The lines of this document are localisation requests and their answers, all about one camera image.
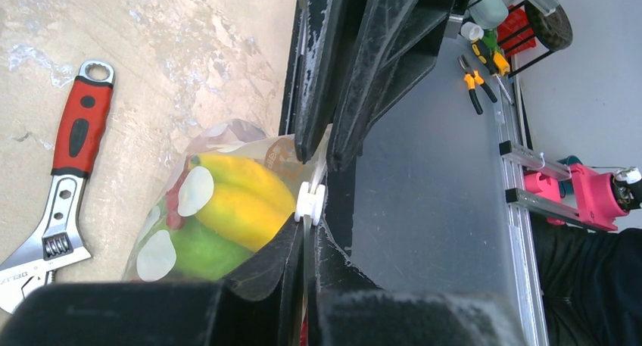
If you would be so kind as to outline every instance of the yellow mango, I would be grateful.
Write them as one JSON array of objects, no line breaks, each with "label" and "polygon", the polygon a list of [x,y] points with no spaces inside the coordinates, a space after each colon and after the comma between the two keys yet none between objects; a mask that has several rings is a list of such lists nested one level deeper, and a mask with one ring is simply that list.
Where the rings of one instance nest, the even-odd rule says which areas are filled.
[{"label": "yellow mango", "polygon": [[189,162],[189,169],[207,168],[214,178],[214,191],[220,183],[239,187],[263,199],[277,211],[294,212],[295,198],[283,181],[252,159],[218,154],[199,154]]},{"label": "yellow mango", "polygon": [[195,216],[223,238],[257,251],[274,238],[291,213],[239,186],[217,182],[212,198]]}]

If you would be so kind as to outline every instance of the green mango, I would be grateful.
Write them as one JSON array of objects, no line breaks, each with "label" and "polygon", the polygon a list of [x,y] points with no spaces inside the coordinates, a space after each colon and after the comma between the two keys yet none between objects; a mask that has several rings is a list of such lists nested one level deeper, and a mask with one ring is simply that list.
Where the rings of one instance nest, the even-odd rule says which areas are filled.
[{"label": "green mango", "polygon": [[179,230],[169,230],[176,250],[175,270],[186,276],[218,280],[233,271],[253,252],[203,226],[191,216]]}]

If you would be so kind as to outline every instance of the black wheel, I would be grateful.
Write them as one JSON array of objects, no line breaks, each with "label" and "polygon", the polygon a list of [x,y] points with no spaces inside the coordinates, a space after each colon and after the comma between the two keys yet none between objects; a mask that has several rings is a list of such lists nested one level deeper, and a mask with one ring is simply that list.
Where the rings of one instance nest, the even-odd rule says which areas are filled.
[{"label": "black wheel", "polygon": [[526,19],[531,24],[535,36],[544,47],[551,51],[561,51],[573,43],[573,29],[566,12],[559,5],[548,17],[533,4],[526,2],[524,7]]}]

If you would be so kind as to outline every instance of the white sticker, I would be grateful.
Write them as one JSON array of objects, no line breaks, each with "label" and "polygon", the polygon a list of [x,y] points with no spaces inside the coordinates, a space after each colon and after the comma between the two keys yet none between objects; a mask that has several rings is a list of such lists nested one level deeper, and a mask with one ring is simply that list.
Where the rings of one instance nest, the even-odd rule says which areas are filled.
[{"label": "white sticker", "polygon": [[234,142],[230,142],[228,145],[226,145],[221,149],[218,149],[217,151],[219,153],[229,153],[231,151],[235,151],[236,149],[239,149],[243,145],[245,145],[245,142],[241,142],[240,140],[235,140]]},{"label": "white sticker", "polygon": [[136,271],[145,282],[156,282],[176,264],[176,250],[167,230],[153,234],[136,258]]},{"label": "white sticker", "polygon": [[227,129],[226,123],[217,124],[215,126],[212,126],[210,129],[205,130],[203,133],[201,133],[201,136],[214,138],[223,134],[223,132],[225,132],[225,129]]},{"label": "white sticker", "polygon": [[196,214],[214,194],[214,178],[205,167],[194,167],[189,171],[179,190],[177,212],[182,217]]}]

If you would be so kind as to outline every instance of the beige floor surface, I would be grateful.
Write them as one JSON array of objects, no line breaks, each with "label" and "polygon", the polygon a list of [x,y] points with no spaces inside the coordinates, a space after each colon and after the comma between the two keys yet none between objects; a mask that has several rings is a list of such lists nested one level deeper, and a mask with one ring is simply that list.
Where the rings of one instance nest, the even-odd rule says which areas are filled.
[{"label": "beige floor surface", "polygon": [[[58,121],[86,59],[111,63],[117,81],[79,217],[93,258],[63,268],[60,282],[120,278],[170,168],[203,128],[242,118],[276,134],[295,0],[0,7],[0,261],[42,215]],[[7,318],[0,310],[0,325]]]}]

